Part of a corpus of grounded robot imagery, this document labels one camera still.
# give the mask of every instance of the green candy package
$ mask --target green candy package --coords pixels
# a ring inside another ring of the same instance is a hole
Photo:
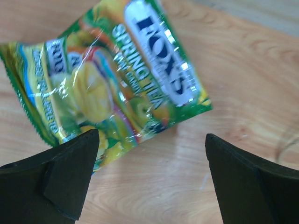
[[[94,171],[212,109],[157,0],[102,0],[57,39],[1,44],[0,56],[48,144],[99,130]]]

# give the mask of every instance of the wood grain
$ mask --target wood grain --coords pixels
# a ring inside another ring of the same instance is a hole
[[[214,9],[299,36],[297,0],[193,0]]]
[[[1,0],[0,42],[53,38],[97,0]],[[299,137],[299,39],[200,4],[163,0],[214,110],[145,142],[93,177],[79,224],[220,224],[205,155],[214,133],[263,158]],[[48,147],[0,65],[0,165]],[[299,147],[283,161],[299,168]]]

